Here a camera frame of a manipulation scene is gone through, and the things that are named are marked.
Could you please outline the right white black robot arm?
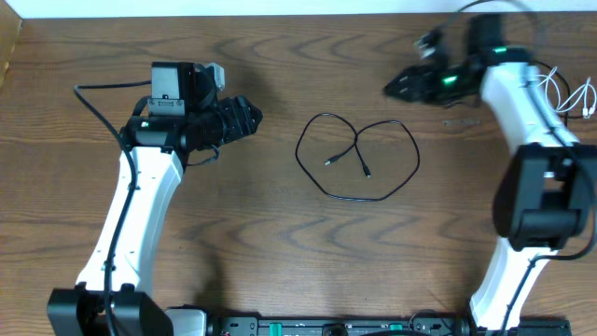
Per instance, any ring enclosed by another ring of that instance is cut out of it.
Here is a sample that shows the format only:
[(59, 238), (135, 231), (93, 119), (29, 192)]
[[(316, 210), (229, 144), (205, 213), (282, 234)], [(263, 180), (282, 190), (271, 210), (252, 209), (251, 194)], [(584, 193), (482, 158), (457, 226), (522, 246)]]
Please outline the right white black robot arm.
[(426, 105), (475, 95), (507, 141), (509, 164), (493, 198), (495, 250), (457, 331), (553, 335), (565, 320), (524, 321), (521, 308), (547, 264), (567, 260), (566, 243), (596, 223), (596, 149), (582, 144), (541, 96), (534, 51), (506, 42), (500, 15), (470, 19), (461, 63), (451, 63), (443, 36), (442, 26), (421, 36), (421, 63), (383, 91)]

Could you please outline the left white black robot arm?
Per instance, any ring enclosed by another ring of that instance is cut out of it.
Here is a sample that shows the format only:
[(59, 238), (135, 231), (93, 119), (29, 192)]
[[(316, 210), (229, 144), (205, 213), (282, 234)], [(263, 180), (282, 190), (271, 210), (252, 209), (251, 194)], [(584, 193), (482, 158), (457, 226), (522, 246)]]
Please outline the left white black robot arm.
[(257, 131), (262, 112), (243, 96), (219, 98), (217, 63), (154, 62), (127, 123), (106, 127), (120, 148), (118, 184), (98, 242), (72, 288), (52, 290), (47, 315), (57, 335), (212, 335), (201, 308), (162, 309), (153, 270), (169, 204), (194, 151)]

